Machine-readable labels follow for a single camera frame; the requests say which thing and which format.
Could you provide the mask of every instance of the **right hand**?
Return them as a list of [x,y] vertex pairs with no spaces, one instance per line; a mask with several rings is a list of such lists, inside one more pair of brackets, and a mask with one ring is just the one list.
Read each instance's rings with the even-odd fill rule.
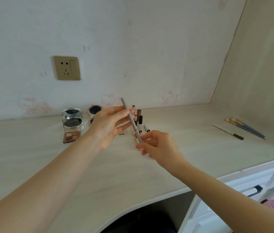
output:
[[141,138],[143,142],[137,144],[136,149],[142,149],[142,155],[149,153],[160,166],[171,174],[187,163],[174,139],[168,133],[153,130]]

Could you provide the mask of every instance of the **gray pencil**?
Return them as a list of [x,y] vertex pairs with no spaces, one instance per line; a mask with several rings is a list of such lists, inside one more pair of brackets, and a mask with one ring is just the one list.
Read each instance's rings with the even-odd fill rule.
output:
[[[125,103],[125,101],[124,101],[124,98],[121,98],[121,101],[122,101],[122,103],[123,103],[123,105],[124,105],[124,108],[127,109],[127,106],[126,106],[126,103]],[[136,136],[137,136],[138,141],[139,141],[140,143],[143,142],[142,139],[141,139],[141,137],[140,137],[140,135],[139,135],[138,128],[137,128],[137,126],[135,125],[135,121],[134,121],[134,119],[133,119],[133,117],[132,117],[132,114],[131,114],[130,112],[129,112],[129,114],[128,114],[128,117],[129,117],[130,123],[131,123],[132,126],[133,126],[133,129],[134,129],[134,131],[135,131],[135,134],[136,134]]]

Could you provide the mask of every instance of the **makeup brush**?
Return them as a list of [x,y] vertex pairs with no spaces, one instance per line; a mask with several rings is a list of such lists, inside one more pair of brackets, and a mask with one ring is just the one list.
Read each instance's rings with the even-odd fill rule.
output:
[[[121,98],[121,101],[122,101],[122,103],[123,103],[123,105],[124,105],[124,108],[127,109],[127,106],[126,106],[126,103],[125,103],[125,101],[124,101],[124,98]],[[134,132],[135,132],[135,134],[136,134],[136,136],[137,136],[138,141],[139,141],[139,142],[142,142],[142,139],[141,139],[141,137],[140,137],[140,135],[139,135],[139,132],[138,132],[138,128],[137,128],[137,126],[135,125],[133,116],[132,116],[132,114],[131,114],[130,112],[128,113],[128,117],[129,117],[130,123],[131,123],[132,126],[133,126],[133,129],[134,129]]]
[[214,127],[218,128],[218,129],[220,129],[220,130],[222,130],[222,131],[224,131],[224,132],[226,132],[226,133],[228,133],[228,134],[230,134],[230,135],[236,137],[236,138],[239,138],[240,140],[244,140],[244,137],[242,137],[242,136],[240,136],[240,135],[237,135],[237,134],[235,134],[235,133],[229,132],[228,130],[225,130],[225,129],[223,129],[223,128],[217,126],[217,125],[214,125],[214,124],[212,124],[212,125],[213,125]]
[[231,121],[231,120],[229,120],[229,119],[225,119],[225,121],[228,122],[228,123],[231,123],[231,124],[233,124],[233,125],[235,125],[235,126],[237,126],[237,127],[239,127],[239,128],[241,128],[241,129],[243,129],[243,130],[245,130],[245,131],[247,131],[247,132],[250,132],[250,133],[256,135],[257,137],[260,137],[260,138],[262,138],[262,139],[265,140],[264,137],[258,135],[257,133],[254,133],[253,131],[251,131],[251,130],[245,128],[245,127],[243,127],[242,125],[239,125],[238,123],[236,123],[236,122],[234,122],[234,121]]
[[243,123],[241,120],[238,120],[238,119],[236,119],[236,118],[230,118],[230,120],[231,120],[232,122],[236,122],[237,124],[239,124],[239,125],[241,125],[241,126],[244,126],[245,128],[247,128],[247,129],[253,131],[254,133],[257,133],[259,136],[261,136],[261,137],[263,137],[263,138],[265,137],[263,134],[261,134],[260,132],[258,132],[258,131],[255,130],[255,129],[253,129],[252,127],[248,126],[247,124]]

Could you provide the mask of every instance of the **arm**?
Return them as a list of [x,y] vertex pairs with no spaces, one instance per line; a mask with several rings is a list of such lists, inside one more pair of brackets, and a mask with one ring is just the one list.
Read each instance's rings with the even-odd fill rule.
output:
[[88,131],[0,201],[0,232],[45,232],[96,154],[131,124],[123,106],[99,112]]
[[141,138],[144,142],[136,148],[143,149],[143,155],[150,153],[159,165],[193,190],[235,232],[274,232],[274,210],[189,164],[168,133],[151,131]]

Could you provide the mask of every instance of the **outlet plate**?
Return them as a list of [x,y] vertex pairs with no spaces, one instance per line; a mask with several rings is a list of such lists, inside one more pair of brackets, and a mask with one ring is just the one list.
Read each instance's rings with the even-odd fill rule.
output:
[[58,80],[80,80],[78,58],[74,56],[54,56]]

